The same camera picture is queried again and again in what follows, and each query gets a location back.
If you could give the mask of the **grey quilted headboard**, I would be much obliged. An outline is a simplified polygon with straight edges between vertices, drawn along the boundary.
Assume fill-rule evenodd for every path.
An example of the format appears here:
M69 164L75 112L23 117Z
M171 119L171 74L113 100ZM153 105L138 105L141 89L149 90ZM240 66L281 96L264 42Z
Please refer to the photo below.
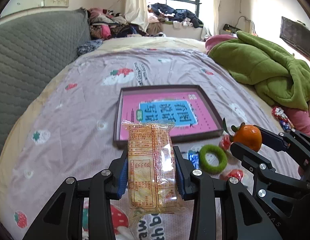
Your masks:
M18 118L89 40L83 8L31 14L0 25L0 155Z

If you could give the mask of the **surprise egg toy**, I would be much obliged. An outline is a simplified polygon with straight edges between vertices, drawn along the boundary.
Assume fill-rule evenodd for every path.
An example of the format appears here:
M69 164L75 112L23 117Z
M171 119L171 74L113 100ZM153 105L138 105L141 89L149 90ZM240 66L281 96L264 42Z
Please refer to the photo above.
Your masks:
M219 142L219 147L222 148L225 152L229 151L232 142L228 134L224 134L221 141Z
M245 177L245 173L241 169L233 169L233 170L226 170L220 174L220 179L228 180L231 177L237 178L239 181L243 181Z

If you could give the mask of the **green plush blanket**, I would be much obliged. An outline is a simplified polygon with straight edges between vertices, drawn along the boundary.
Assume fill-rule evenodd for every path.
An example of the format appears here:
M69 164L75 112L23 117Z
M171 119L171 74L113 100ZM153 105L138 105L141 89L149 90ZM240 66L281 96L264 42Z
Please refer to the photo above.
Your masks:
M208 56L237 82L254 86L268 105L308 110L310 67L283 47L238 31L236 38L214 45Z

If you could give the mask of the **red foil candy wrapper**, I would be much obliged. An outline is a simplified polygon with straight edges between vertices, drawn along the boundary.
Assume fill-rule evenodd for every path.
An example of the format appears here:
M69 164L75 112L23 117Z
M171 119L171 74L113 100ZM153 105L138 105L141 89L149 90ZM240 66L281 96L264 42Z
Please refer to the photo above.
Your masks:
M289 120L288 116L284 113L282 107L275 106L272 109L272 115L279 121L279 124L284 132L290 132L294 128L293 123Z

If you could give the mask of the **pile of clothes left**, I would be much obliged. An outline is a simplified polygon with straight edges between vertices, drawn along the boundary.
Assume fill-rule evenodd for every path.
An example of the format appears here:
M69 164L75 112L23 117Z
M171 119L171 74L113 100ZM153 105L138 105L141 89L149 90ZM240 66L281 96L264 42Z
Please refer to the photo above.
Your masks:
M133 36L148 36L139 25L129 23L121 13L101 8L87 10L92 40L110 40Z

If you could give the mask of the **pink strawberry bedsheet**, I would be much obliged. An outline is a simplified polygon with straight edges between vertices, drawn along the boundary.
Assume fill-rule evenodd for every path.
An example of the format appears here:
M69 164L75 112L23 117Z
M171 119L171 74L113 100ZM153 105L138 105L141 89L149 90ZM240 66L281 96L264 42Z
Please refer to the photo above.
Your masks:
M92 177L120 157L113 144L120 90L198 85L228 125L278 133L271 107L187 38L120 38L65 67L13 126L0 156L0 222L22 239L69 176Z

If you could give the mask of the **dark patterned cloth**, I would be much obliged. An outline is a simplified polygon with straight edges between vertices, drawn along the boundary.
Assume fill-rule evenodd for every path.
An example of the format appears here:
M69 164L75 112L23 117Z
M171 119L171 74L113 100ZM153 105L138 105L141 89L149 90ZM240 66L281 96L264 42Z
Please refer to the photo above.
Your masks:
M103 40L101 39L87 41L85 44L80 45L77 48L77 55L82 56L84 54L91 53L94 50L98 49L102 44Z

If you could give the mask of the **pink pillow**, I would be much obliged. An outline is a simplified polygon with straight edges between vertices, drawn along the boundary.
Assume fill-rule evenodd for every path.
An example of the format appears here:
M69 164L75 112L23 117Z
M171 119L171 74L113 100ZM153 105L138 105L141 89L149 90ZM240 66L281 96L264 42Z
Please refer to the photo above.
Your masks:
M293 123L296 130L310 136L310 116L308 111L295 108L283 107L284 113Z

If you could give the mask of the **orange tangerine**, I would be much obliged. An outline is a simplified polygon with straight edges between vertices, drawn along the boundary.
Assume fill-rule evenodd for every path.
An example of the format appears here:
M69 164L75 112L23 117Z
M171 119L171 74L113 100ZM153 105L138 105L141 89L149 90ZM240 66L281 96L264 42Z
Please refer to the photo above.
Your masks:
M228 134L230 142L239 142L251 150L258 152L262 147L262 133L257 126L247 125L244 122L240 126L231 126L234 134L230 134L227 128L226 119L222 119L224 131Z

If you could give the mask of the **black wall television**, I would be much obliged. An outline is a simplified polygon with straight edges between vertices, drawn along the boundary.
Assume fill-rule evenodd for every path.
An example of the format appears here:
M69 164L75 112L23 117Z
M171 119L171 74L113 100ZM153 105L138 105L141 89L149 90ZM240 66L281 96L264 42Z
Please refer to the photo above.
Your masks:
M305 56L310 57L310 30L305 25L282 16L279 37Z

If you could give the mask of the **orange packaged cracker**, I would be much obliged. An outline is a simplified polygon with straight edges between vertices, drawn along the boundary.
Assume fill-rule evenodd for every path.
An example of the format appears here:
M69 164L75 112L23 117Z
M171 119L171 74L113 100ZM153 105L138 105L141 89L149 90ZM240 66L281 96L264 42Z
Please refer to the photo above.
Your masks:
M176 162L169 121L122 121L128 131L128 194L132 217L188 209L177 191Z

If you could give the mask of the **white curtain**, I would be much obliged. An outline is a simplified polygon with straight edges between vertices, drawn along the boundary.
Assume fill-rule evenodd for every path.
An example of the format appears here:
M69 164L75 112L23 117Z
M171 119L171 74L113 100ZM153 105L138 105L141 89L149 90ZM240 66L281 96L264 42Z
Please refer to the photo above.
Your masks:
M146 0L125 0L124 16L129 23L138 25L143 31L148 27Z

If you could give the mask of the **pile of clothes on sill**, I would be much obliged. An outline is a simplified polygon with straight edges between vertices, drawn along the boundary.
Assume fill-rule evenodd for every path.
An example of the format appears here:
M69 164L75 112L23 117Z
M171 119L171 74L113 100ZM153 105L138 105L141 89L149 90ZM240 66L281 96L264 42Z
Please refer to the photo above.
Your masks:
M203 27L203 22L193 12L187 9L173 9L162 3L149 4L147 8L149 12L154 13L156 16L160 16L166 21L186 22L190 23L194 28Z

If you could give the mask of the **blue snack packet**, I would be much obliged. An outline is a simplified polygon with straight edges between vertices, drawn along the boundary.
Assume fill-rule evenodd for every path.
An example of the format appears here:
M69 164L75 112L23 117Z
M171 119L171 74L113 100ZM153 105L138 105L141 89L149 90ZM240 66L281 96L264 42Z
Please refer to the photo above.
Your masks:
M188 160L190 160L195 169L199 169L199 152L198 151L188 151Z

